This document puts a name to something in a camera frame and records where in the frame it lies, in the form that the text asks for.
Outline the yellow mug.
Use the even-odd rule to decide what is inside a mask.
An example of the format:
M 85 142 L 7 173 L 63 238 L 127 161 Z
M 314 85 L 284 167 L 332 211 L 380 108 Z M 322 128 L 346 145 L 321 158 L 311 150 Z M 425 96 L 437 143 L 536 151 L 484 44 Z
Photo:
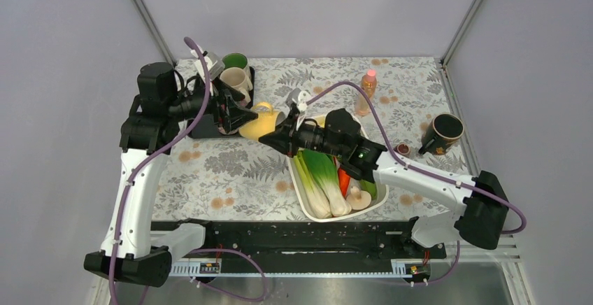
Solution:
M 258 114 L 253 120 L 239 129 L 239 134 L 249 140 L 258 141 L 259 137 L 274 132 L 286 115 L 275 109 L 270 103 L 262 101 L 255 104 L 252 109 Z

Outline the beige teal upside-down mug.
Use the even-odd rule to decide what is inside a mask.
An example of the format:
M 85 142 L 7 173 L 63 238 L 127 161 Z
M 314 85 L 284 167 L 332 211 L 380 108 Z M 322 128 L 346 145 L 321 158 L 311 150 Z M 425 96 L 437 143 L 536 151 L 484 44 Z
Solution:
M 242 106 L 247 106 L 250 103 L 250 91 L 253 89 L 253 85 L 245 69 L 238 67 L 225 69 L 220 75 L 220 80 L 244 96 L 244 99 L 240 101 Z

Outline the beige floral mug green inside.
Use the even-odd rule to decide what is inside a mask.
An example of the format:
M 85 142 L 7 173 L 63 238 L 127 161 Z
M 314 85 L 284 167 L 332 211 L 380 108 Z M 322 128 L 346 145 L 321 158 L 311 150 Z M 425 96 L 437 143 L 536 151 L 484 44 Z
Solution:
M 251 69 L 248 58 L 242 53 L 229 53 L 222 58 L 224 69 L 240 68 L 243 69 L 246 75 L 252 79 Z

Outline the pink upside-down mug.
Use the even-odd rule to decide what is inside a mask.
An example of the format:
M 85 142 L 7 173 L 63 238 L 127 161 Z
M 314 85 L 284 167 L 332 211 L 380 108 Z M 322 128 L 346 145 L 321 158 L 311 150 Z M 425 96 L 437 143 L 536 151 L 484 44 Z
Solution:
M 237 129 L 232 127 L 231 123 L 228 123 L 226 120 L 220 118 L 217 126 L 218 132 L 221 135 L 233 135 L 238 132 Z

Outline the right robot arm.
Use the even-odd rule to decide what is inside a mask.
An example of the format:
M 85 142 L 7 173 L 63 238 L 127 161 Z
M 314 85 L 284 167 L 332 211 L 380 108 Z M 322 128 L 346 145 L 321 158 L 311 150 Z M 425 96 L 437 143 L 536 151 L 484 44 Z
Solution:
M 298 116 L 293 108 L 258 141 L 289 157 L 300 149 L 337 156 L 354 179 L 400 187 L 448 208 L 446 213 L 410 219 L 401 238 L 407 256 L 419 257 L 436 244 L 459 240 L 485 250 L 497 248 L 509 205 L 493 173 L 455 174 L 392 153 L 364 137 L 360 123 L 345 109 L 330 111 L 323 127 L 310 119 L 298 124 Z

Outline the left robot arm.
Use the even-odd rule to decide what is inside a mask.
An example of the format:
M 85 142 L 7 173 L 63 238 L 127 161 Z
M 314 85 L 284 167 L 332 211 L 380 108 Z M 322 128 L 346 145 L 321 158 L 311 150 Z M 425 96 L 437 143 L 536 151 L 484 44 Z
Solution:
M 258 114 L 241 101 L 245 96 L 215 79 L 206 84 L 197 76 L 192 94 L 178 90 L 180 74 L 167 62 L 143 66 L 137 77 L 139 93 L 121 126 L 120 184 L 113 217 L 100 249 L 85 256 L 88 272 L 110 281 L 162 286 L 173 263 L 193 250 L 207 257 L 217 247 L 215 235 L 201 225 L 179 226 L 160 240 L 150 237 L 157 186 L 175 142 L 206 117 L 212 126 L 232 132 Z

